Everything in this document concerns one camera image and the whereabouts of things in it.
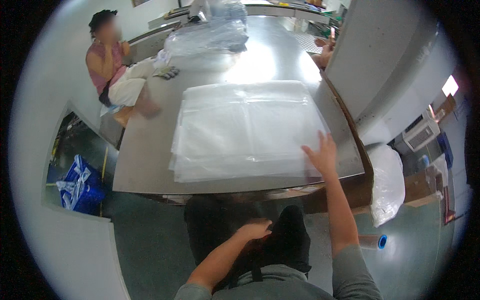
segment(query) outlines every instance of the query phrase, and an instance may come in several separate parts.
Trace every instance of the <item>air conditioner vent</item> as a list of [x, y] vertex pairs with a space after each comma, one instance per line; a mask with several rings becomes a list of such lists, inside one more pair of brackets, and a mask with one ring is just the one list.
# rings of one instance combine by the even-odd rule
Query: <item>air conditioner vent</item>
[[418, 118], [416, 118], [415, 121], [413, 121], [408, 127], [407, 129], [405, 129], [405, 133], [409, 132], [410, 130], [412, 130], [415, 125], [417, 125], [418, 123], [420, 123], [420, 121], [423, 120], [423, 115], [420, 115]]
[[417, 133], [414, 137], [412, 137], [408, 143], [412, 146], [413, 149], [416, 149], [422, 143], [427, 141], [433, 135], [432, 130], [430, 127], [425, 127], [419, 133]]

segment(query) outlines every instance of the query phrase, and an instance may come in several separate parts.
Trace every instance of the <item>metal table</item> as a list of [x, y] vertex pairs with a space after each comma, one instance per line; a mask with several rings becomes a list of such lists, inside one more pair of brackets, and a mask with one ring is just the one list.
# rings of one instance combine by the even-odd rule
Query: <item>metal table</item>
[[178, 183], [168, 169], [170, 148], [182, 93], [189, 87], [224, 82], [256, 83], [299, 80], [311, 93], [337, 143], [340, 178], [364, 173], [347, 120], [322, 81], [318, 68], [275, 17], [248, 16], [247, 51], [235, 55], [209, 54], [172, 58], [180, 68], [171, 80], [148, 78], [154, 101], [162, 112], [152, 118], [131, 116], [123, 136], [113, 190], [151, 194], [246, 192], [301, 186], [321, 182], [321, 177], [260, 176]]

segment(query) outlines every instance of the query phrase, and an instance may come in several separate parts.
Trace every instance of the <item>gray floor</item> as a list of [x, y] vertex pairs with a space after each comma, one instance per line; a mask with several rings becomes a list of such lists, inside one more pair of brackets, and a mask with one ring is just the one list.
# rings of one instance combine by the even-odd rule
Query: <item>gray floor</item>
[[[95, 168], [101, 169], [105, 147], [91, 131], [82, 132], [63, 148], [60, 160], [50, 168], [48, 182], [54, 182], [81, 154]], [[106, 186], [111, 186], [118, 152], [109, 146]], [[59, 201], [56, 187], [48, 187], [47, 199]], [[301, 206], [296, 198], [249, 204], [275, 220], [284, 207]], [[369, 214], [355, 219], [360, 234], [383, 233], [388, 236], [384, 250], [364, 250], [366, 264], [385, 299], [417, 299], [429, 287], [451, 257], [454, 223], [443, 225], [443, 203], [412, 208], [402, 206], [397, 216], [374, 228]], [[158, 203], [134, 194], [109, 192], [103, 202], [103, 215], [110, 217], [121, 271], [132, 300], [171, 299], [194, 269], [188, 235], [183, 222], [183, 208]], [[332, 292], [331, 251], [326, 214], [305, 216], [312, 239], [310, 260], [313, 266], [309, 282]]]

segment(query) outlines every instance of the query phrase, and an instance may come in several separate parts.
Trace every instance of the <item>man's right arm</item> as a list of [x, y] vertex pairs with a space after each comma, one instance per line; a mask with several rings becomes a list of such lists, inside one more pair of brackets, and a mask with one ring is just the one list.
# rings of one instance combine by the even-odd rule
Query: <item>man's right arm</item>
[[319, 138], [320, 152], [314, 152], [307, 146], [302, 149], [325, 180], [332, 256], [335, 257], [348, 245], [358, 245], [359, 238], [357, 224], [336, 173], [335, 142], [329, 133], [324, 137], [322, 132], [319, 132]]
[[87, 54], [87, 67], [95, 71], [98, 75], [105, 78], [107, 81], [110, 80], [113, 76], [113, 56], [112, 56], [112, 46], [105, 45], [105, 60], [102, 61], [101, 57], [95, 53]]
[[330, 134], [319, 132], [320, 152], [302, 149], [322, 174], [327, 190], [328, 222], [333, 257], [333, 296], [336, 299], [382, 299], [360, 250], [357, 224], [336, 172], [336, 146]]

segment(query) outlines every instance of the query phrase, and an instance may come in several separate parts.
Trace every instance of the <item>hand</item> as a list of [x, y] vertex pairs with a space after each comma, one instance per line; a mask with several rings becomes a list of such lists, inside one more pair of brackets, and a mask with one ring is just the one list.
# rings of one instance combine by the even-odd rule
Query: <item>hand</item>
[[319, 37], [315, 39], [315, 45], [317, 47], [323, 47], [325, 44], [326, 44], [325, 40], [323, 40]]
[[270, 224], [272, 221], [267, 219], [253, 219], [250, 223], [240, 227], [235, 234], [247, 240], [261, 239], [272, 233], [267, 229]]
[[336, 161], [336, 145], [333, 141], [332, 135], [327, 133], [325, 138], [321, 131], [318, 131], [318, 137], [320, 138], [320, 152], [314, 152], [308, 146], [302, 146], [301, 148], [308, 155], [308, 158], [312, 162], [313, 166], [325, 177], [334, 176], [338, 178], [336, 174], [335, 161]]

